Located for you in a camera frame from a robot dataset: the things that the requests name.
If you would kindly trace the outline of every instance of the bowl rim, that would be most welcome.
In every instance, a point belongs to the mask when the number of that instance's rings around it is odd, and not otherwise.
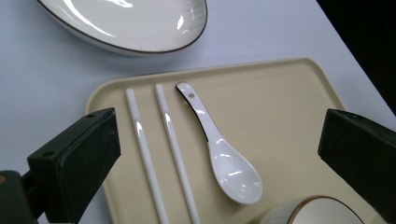
[[[294,208],[293,212],[291,213],[287,224],[292,224],[292,222],[294,221],[294,219],[297,217],[297,214],[303,209],[304,206],[306,206],[308,203],[316,200],[316,199],[330,199],[333,201],[336,201],[340,204],[342,204],[343,206],[345,206],[350,212],[352,212],[360,221],[361,223],[364,223],[361,218],[358,216],[358,214],[356,214],[348,205],[346,205],[345,203],[341,202],[340,200],[331,197],[331,196],[327,196],[327,195],[313,195],[313,196],[309,196],[307,198],[305,198],[302,202],[300,202],[297,207]]]
[[[106,41],[103,41],[103,40],[101,40],[101,39],[98,39],[98,38],[96,38],[96,37],[93,37],[93,36],[91,36],[91,35],[88,35],[88,34],[82,32],[82,31],[80,31],[79,29],[77,29],[75,26],[69,24],[67,21],[63,20],[63,19],[62,19],[61,17],[59,17],[57,14],[55,14],[52,10],[50,10],[50,9],[42,2],[42,0],[37,0],[37,2],[38,2],[44,9],[46,9],[46,11],[47,11],[51,16],[53,16],[56,20],[60,21],[63,25],[66,25],[69,29],[72,29],[74,32],[77,32],[78,34],[84,36],[84,37],[87,38],[87,39],[94,40],[94,41],[96,41],[96,42],[98,42],[98,43],[100,43],[100,44],[102,44],[102,45],[104,45],[104,46],[107,46],[107,47],[110,47],[110,48],[113,48],[113,49],[117,49],[117,50],[120,50],[120,51],[124,51],[124,52],[128,52],[128,53],[136,53],[136,54],[148,54],[148,55],[150,55],[150,54],[151,54],[151,55],[155,55],[155,54],[163,54],[163,53],[175,52],[175,51],[178,51],[178,50],[187,48],[188,46],[192,45],[194,42],[197,41],[197,40],[199,39],[199,37],[204,33],[204,30],[205,30],[206,25],[207,25],[207,18],[208,18],[208,15],[207,15],[207,14],[208,14],[208,11],[207,11],[207,2],[206,2],[206,0],[202,0],[202,1],[203,1],[204,5],[205,5],[205,23],[204,23],[204,26],[203,26],[202,30],[200,31],[200,34],[198,34],[198,36],[196,36],[190,43],[188,43],[188,44],[186,44],[186,45],[183,45],[183,46],[181,46],[181,47],[179,47],[179,48],[176,48],[176,49],[167,49],[167,50],[158,50],[158,51],[156,51],[156,50],[128,49],[128,48],[120,47],[120,46],[117,46],[117,45],[114,45],[114,44],[110,44],[110,43],[108,43],[108,42],[106,42]]]

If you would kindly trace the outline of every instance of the white chopstick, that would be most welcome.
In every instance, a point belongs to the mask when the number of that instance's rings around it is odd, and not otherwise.
[[[127,89],[126,95],[128,99],[128,106],[131,113],[131,119],[134,124],[134,132],[138,141],[140,151],[142,153],[143,163],[145,164],[146,174],[148,176],[151,193],[154,197],[155,206],[157,208],[158,217],[162,224],[168,224],[168,216],[166,215],[165,205],[163,203],[163,196],[161,195],[160,186],[158,184],[157,176],[155,175],[154,165],[149,153],[149,145],[143,131],[143,125],[140,118],[139,110],[137,108],[136,98],[134,97],[134,90]]]
[[[176,162],[176,167],[178,171],[178,176],[180,178],[181,186],[184,192],[184,197],[186,198],[187,206],[190,211],[191,220],[192,223],[199,224],[200,220],[199,220],[198,212],[195,206],[194,198],[192,196],[189,179],[187,178],[187,174],[186,174],[186,169],[184,168],[183,158],[181,157],[180,149],[178,147],[175,129],[173,127],[173,123],[169,115],[168,104],[166,103],[165,94],[163,92],[163,85],[161,84],[155,85],[155,92],[157,94],[158,104],[160,106],[161,113],[163,115],[163,124],[165,126],[169,143],[172,148],[174,160]]]

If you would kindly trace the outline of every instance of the white ceramic spoon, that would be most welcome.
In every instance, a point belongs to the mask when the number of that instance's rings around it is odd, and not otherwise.
[[[238,203],[256,203],[262,197],[259,174],[221,135],[195,89],[187,82],[177,84],[177,89],[201,122],[212,168],[223,191]]]

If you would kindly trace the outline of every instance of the cream tray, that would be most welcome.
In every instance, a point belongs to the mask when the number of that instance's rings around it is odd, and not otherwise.
[[[242,205],[219,187],[201,126],[175,86],[189,82],[225,138],[257,169],[258,203]],[[318,156],[328,108],[343,109],[323,71],[309,59],[112,80],[96,89],[86,113],[115,107],[121,157],[104,183],[113,223],[159,223],[125,90],[137,104],[170,223],[191,223],[177,168],[163,127],[154,86],[163,84],[169,112],[202,223],[258,223],[271,209],[315,194],[333,196],[365,223],[380,217]]]

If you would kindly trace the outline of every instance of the table surface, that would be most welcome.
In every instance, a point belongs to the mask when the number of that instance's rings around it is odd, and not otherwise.
[[[208,1],[203,35],[186,49],[133,58],[66,31],[37,1],[0,7],[0,170],[26,158],[84,115],[91,93],[115,78],[307,57],[346,110],[396,130],[396,118],[314,0]],[[40,223],[48,223],[45,216]],[[80,223],[111,223],[102,189]]]

